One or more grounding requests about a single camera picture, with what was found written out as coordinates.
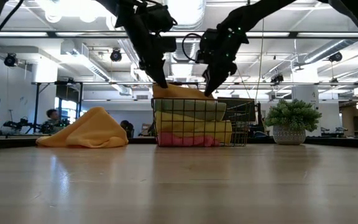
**wooden tabletop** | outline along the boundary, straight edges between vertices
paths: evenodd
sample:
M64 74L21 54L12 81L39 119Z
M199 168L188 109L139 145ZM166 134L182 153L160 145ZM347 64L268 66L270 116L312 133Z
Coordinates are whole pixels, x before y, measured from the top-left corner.
M358 223L358 149L0 149L0 223Z

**metal wire basket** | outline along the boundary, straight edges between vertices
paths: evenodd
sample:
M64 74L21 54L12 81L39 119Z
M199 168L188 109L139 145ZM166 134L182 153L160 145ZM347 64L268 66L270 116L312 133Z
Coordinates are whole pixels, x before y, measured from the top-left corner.
M163 147L244 147L255 121L251 99L154 98L152 108L155 137Z

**white column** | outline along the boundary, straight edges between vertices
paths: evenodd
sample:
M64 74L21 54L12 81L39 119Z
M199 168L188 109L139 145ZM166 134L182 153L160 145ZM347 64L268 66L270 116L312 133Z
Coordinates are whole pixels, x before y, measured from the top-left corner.
M293 82L299 83L318 83L318 72L317 68L313 65L305 66L303 70L296 71L292 73ZM319 109L319 92L317 85L302 85L294 86L292 88L292 99L302 100L306 103L311 103L313 108ZM306 136L321 136L321 125L318 123L317 130L313 132L306 132Z
M55 82L57 81L57 72L58 65L47 59L41 58L38 63L33 64L32 73L33 82ZM48 120L46 112L49 109L55 108L55 97L56 97L56 86L49 85L46 87L39 95L38 103L38 113L37 113L37 122L39 124Z

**yellow cloth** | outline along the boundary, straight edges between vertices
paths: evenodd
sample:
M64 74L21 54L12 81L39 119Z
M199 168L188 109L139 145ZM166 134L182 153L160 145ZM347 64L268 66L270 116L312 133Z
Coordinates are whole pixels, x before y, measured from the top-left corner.
M231 140L232 128L230 121L203 121L189 116L156 111L155 125L157 133L173 133L179 138L204 136L205 133L206 136L212 136L226 144L229 144Z
M168 88L161 88L159 85L153 86L154 98L181 98L181 99L197 99L197 100L210 100L213 99L212 95L204 96L202 91L192 88L184 88L172 84L168 84Z
M103 107L95 107L53 136L37 139L39 146L89 148L119 147L128 144L125 130Z

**pink towel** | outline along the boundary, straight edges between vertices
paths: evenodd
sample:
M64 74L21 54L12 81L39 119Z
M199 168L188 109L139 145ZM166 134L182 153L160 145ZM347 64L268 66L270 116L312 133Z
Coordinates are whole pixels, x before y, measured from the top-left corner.
M172 133L161 133L158 136L159 146L219 146L219 141L212 136L195 136L179 138Z

